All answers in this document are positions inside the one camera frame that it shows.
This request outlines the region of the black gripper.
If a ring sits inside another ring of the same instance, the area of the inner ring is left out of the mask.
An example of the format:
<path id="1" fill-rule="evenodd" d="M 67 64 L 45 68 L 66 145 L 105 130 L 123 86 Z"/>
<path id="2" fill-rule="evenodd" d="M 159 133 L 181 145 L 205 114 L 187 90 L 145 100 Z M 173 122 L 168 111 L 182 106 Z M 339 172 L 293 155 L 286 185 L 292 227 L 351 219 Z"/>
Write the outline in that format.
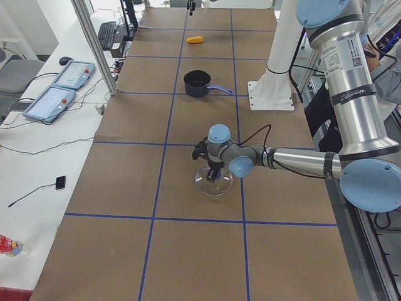
<path id="1" fill-rule="evenodd" d="M 219 171 L 224 167 L 224 163 L 212 161 L 209 157 L 209 153 L 207 150 L 208 143 L 206 142 L 207 137 L 204 137 L 198 144 L 195 145 L 194 150 L 192 152 L 192 159 L 198 160 L 198 158 L 203 158 L 207 161 L 208 166 L 210 167 L 209 171 L 207 172 L 207 181 L 208 182 L 215 182 L 216 179 L 219 178 Z"/>

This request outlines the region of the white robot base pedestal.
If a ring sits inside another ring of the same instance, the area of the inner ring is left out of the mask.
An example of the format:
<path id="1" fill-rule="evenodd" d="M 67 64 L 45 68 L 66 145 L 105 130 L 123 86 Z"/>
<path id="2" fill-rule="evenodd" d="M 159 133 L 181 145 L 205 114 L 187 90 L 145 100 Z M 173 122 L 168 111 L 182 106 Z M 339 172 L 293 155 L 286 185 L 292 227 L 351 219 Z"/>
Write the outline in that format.
<path id="1" fill-rule="evenodd" d="M 303 26 L 296 17 L 298 1 L 283 1 L 265 73 L 247 83 L 251 110 L 293 111 L 289 76 Z"/>

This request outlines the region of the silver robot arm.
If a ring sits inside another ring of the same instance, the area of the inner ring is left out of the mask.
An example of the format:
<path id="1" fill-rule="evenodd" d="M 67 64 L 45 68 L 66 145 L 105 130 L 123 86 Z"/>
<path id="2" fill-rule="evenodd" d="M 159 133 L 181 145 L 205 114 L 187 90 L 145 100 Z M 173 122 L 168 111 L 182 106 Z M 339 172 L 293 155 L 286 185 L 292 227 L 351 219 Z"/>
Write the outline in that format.
<path id="1" fill-rule="evenodd" d="M 361 35 L 368 1 L 300 1 L 295 15 L 319 51 L 343 146 L 340 152 L 241 146 L 229 128 L 213 125 L 194 148 L 215 177 L 223 167 L 237 177 L 255 166 L 313 178 L 337 179 L 344 197 L 372 213 L 400 207 L 400 144 L 390 139 L 378 107 L 379 86 L 371 77 Z"/>

